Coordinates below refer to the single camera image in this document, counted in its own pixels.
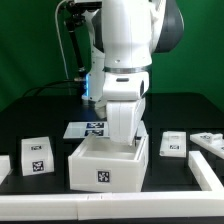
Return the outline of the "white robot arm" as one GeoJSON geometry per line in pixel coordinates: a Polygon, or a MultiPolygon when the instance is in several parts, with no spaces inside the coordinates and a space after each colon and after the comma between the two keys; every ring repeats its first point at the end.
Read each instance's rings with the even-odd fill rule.
{"type": "Polygon", "coordinates": [[[83,99],[106,104],[109,138],[130,145],[145,110],[152,55],[183,36],[176,0],[65,0],[70,32],[85,24],[92,67],[78,64],[83,99]]]}

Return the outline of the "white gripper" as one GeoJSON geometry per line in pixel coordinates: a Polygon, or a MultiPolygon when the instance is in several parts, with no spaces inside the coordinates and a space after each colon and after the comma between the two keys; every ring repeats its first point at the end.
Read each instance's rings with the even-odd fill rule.
{"type": "Polygon", "coordinates": [[[145,93],[149,88],[147,72],[131,74],[105,73],[103,97],[110,140],[131,145],[145,110],[145,93]]]}

